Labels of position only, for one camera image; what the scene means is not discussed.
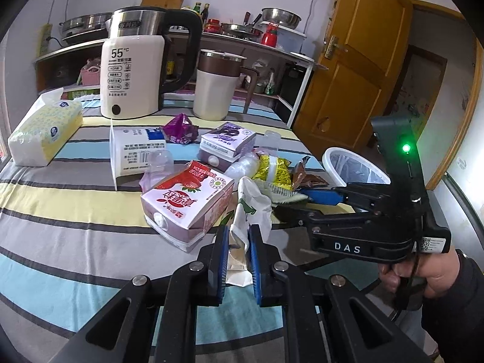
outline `pink basket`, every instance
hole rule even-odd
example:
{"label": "pink basket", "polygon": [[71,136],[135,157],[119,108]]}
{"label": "pink basket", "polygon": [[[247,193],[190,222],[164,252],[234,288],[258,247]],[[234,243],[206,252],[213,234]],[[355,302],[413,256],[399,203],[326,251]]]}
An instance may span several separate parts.
{"label": "pink basket", "polygon": [[99,67],[89,67],[87,70],[81,69],[81,78],[83,86],[98,86],[100,83]]}

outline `screw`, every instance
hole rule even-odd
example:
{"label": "screw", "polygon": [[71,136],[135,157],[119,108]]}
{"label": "screw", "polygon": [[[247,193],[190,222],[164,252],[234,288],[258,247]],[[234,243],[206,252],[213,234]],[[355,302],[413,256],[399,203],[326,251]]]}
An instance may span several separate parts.
{"label": "screw", "polygon": [[132,279],[132,284],[135,286],[142,286],[146,284],[147,281],[148,281],[148,278],[146,276],[138,275],[138,276],[134,276],[134,278]]}
{"label": "screw", "polygon": [[190,270],[192,271],[200,271],[204,268],[204,264],[203,262],[200,262],[200,261],[194,261],[192,263],[190,263]]}
{"label": "screw", "polygon": [[343,286],[344,284],[346,284],[346,278],[339,274],[331,276],[330,280],[334,286]]}
{"label": "screw", "polygon": [[287,264],[287,262],[279,261],[274,263],[274,270],[286,271],[287,269],[289,269],[289,265]]}

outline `kettle handle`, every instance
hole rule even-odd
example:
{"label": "kettle handle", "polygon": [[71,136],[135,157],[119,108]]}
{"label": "kettle handle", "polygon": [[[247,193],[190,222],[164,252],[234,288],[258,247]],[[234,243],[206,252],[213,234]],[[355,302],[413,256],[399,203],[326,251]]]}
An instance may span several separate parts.
{"label": "kettle handle", "polygon": [[176,91],[188,83],[197,66],[198,52],[200,50],[200,41],[202,38],[202,21],[200,17],[190,10],[185,9],[167,9],[165,19],[163,20],[163,27],[170,28],[170,26],[183,26],[188,28],[188,41],[185,52],[185,62],[183,64],[183,71],[180,78],[173,82],[164,82],[160,84],[159,93],[171,93]]}
{"label": "kettle handle", "polygon": [[253,91],[256,89],[257,80],[259,79],[259,73],[253,68],[241,67],[240,72],[250,76],[250,86],[247,89],[247,97],[245,98],[244,112],[249,110],[250,101],[252,100]]}

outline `red bottle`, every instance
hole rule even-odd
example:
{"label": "red bottle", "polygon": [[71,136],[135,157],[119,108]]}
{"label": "red bottle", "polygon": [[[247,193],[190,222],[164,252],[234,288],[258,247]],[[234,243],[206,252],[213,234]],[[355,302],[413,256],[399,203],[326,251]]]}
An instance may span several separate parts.
{"label": "red bottle", "polygon": [[272,46],[273,48],[275,48],[275,46],[277,45],[277,28],[277,25],[270,23],[267,26],[267,30],[262,36],[262,40],[260,40],[260,43],[262,45]]}

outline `human hand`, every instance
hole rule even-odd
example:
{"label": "human hand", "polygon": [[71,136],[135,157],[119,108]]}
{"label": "human hand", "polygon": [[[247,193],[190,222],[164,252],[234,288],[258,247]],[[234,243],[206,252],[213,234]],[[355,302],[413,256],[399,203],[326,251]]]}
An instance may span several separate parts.
{"label": "human hand", "polygon": [[[401,277],[410,277],[413,259],[390,265],[378,264],[378,276],[390,292],[395,293]],[[456,249],[451,247],[448,253],[420,254],[416,276],[427,279],[423,295],[433,299],[443,296],[454,284],[459,275],[460,262]]]}

